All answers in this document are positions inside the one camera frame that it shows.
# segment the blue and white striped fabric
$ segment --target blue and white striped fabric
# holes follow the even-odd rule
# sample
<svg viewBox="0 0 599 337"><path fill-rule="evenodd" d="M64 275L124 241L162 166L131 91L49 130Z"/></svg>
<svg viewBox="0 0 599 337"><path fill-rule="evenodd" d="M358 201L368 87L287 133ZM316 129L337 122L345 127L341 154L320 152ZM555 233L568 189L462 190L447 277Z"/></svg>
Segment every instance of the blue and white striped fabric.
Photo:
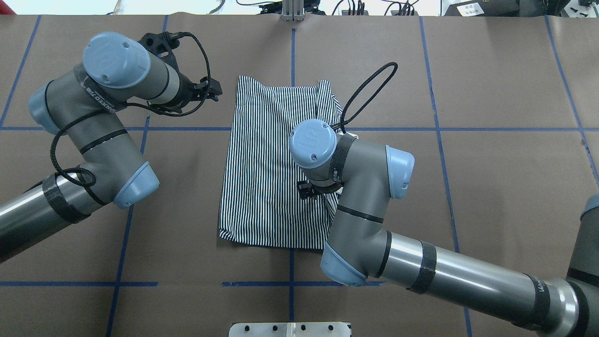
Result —
<svg viewBox="0 0 599 337"><path fill-rule="evenodd" d="M219 236L248 245L322 249L337 195L301 200L306 180L289 153L289 134L300 122L339 122L331 85L268 87L241 76L220 201Z"/></svg>

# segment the metal bracket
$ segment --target metal bracket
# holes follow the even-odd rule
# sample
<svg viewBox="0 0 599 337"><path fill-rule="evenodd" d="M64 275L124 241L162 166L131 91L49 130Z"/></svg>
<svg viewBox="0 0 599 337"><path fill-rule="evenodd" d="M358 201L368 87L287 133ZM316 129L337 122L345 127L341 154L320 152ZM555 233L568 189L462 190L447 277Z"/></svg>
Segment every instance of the metal bracket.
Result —
<svg viewBox="0 0 599 337"><path fill-rule="evenodd" d="M229 337L352 337L352 325L343 322L236 323Z"/></svg>
<svg viewBox="0 0 599 337"><path fill-rule="evenodd" d="M304 21L304 0L283 0L283 21Z"/></svg>

